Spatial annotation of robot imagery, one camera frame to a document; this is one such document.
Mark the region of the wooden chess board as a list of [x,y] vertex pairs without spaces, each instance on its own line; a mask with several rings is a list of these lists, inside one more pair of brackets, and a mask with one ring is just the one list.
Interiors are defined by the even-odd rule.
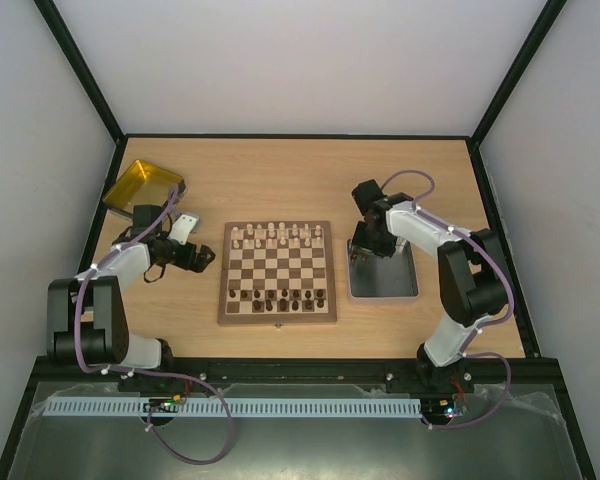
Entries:
[[[267,227],[272,222],[276,235],[274,248],[267,248]],[[247,225],[254,228],[253,237],[246,233]],[[257,225],[261,224],[266,236],[256,237]],[[323,236],[316,238],[315,229],[320,225]],[[232,229],[237,226],[239,238],[232,238]],[[233,248],[233,240],[239,240],[240,248]],[[244,240],[252,240],[251,249],[244,249]],[[254,248],[255,239],[262,247]],[[218,323],[224,326],[242,325],[286,325],[286,324],[331,324],[337,321],[336,278],[334,273],[331,224],[326,220],[315,221],[269,221],[229,222],[224,229],[221,283],[218,305]],[[229,297],[229,290],[236,297]],[[323,298],[316,291],[323,289]],[[241,298],[241,290],[248,297]],[[259,290],[260,298],[253,298]],[[267,298],[267,291],[274,290],[274,298]],[[293,290],[300,290],[300,297],[293,298]],[[305,291],[312,290],[313,309],[304,308]],[[285,298],[288,310],[280,312],[278,302]],[[266,310],[266,300],[273,301],[273,311]],[[324,299],[325,306],[317,307],[317,300]],[[252,303],[261,302],[261,310],[255,312]],[[300,301],[300,308],[293,311],[293,300]]]

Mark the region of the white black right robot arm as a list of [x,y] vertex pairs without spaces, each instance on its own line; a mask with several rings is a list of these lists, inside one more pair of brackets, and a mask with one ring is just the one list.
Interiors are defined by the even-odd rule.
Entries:
[[443,316],[418,350],[416,379],[425,390],[440,390],[450,366],[467,357],[480,332],[514,313],[515,297],[497,235],[454,226],[422,208],[418,198],[385,194],[371,179],[352,197],[362,215],[351,241],[355,253],[390,258],[404,240],[436,260]]

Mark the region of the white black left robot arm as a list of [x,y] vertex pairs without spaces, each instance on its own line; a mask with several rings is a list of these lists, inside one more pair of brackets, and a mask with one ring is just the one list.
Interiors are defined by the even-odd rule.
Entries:
[[189,241],[199,223],[192,213],[175,215],[165,207],[137,205],[131,224],[105,257],[85,271],[50,283],[47,291],[47,357],[56,366],[83,371],[112,367],[135,372],[170,368],[173,353],[164,339],[130,332],[123,292],[137,279],[149,283],[157,267],[163,276],[174,266],[203,272],[215,253]]

